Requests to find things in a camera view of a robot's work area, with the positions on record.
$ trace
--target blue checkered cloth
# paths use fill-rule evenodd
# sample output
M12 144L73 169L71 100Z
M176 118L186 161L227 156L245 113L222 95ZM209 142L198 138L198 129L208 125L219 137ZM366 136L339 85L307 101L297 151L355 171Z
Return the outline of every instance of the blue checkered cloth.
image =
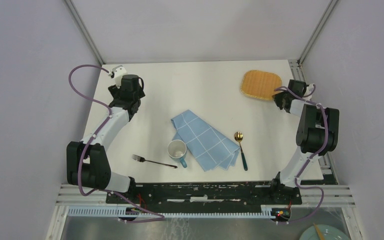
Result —
M186 143L187 148L204 171L234 166L239 146L203 121L192 111L186 110L171 119L177 133L173 140Z

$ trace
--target mug handle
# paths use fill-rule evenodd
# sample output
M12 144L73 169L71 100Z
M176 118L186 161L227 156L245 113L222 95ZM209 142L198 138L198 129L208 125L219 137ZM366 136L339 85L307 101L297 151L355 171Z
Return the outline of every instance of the mug handle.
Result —
M182 165L184 168L187 168L187 167L188 167L188 165L186 165L186 161L185 161L185 158L184 158L184 157L181 157L181 158L180 158L180 163L181 163L181 165Z

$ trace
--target plate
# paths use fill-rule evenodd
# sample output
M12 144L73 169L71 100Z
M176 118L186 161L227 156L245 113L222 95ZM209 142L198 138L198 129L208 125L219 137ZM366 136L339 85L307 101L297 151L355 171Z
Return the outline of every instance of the plate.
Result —
M317 224L317 227L324 235L325 240L350 240L350 238L345 235L345 233L333 226ZM320 238L317 235L315 227L311 226L304 231L299 240L320 240Z

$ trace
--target white table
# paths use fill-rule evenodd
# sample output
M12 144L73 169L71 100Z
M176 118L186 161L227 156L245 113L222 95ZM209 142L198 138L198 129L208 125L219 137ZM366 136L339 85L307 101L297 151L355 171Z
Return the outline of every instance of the white table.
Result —
M118 64L103 67L111 70ZM249 70L262 70L280 76L284 85L292 79L287 60L215 61L124 64L130 74L143 78L146 96L139 111L106 150L111 170L135 178L137 183L270 181L291 159L299 123L297 116L279 110L273 101L244 96L240 85ZM101 72L94 98L109 104L108 87L114 81ZM241 156L227 171L217 167L204 172L190 152L183 168L167 154L175 129L170 119L190 109L208 124L234 141L243 133L242 147L248 164L244 171ZM107 109L93 103L84 135L90 133ZM136 162L132 154L177 169L148 162ZM318 162L303 176L323 179Z

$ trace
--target black fork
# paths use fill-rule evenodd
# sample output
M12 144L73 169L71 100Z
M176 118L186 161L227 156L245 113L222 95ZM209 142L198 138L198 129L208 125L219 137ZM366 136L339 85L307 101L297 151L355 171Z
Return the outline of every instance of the black fork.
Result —
M150 163L154 163L154 164L161 164L161 165L173 168L173 169L177 169L178 168L178 166L175 166L175 165L170 165L170 164L165 164L165 163L161 163L161 162L146 160L144 157L141 157L141 156L138 156L138 155L134 155L134 154L131 156L131 158L133 158L134 160L136 160L138 162L141 162L141 163L143 163L143 162L150 162Z

